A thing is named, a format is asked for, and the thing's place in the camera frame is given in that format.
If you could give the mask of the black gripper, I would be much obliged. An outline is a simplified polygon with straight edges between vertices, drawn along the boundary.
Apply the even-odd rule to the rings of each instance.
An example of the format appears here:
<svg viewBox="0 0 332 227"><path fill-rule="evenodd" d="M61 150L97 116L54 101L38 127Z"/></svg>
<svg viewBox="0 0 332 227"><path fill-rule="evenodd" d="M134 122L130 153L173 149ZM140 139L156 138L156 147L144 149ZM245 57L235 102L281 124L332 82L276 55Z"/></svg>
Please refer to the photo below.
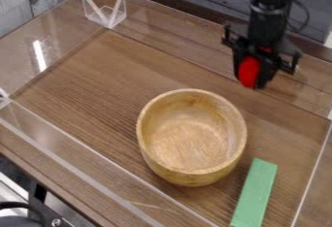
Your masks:
<svg viewBox="0 0 332 227"><path fill-rule="evenodd" d="M277 70L294 75L298 71L303 51L284 35L275 46L257 45L248 38L248 26L245 24L227 24L224 26L221 43L233 51L233 73L239 77L240 65L251 55L263 58L257 87L264 89L273 79Z"/></svg>

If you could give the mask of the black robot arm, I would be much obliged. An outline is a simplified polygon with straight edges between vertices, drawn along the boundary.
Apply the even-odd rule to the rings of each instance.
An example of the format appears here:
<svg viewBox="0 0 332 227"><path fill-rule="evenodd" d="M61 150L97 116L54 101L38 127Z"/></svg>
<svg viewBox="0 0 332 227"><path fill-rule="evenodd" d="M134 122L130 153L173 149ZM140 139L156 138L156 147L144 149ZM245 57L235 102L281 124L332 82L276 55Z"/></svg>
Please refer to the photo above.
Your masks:
<svg viewBox="0 0 332 227"><path fill-rule="evenodd" d="M247 25L227 24L223 44L232 49L233 74L244 87L264 89L276 73L295 74L303 51L287 35L298 0L251 0Z"/></svg>

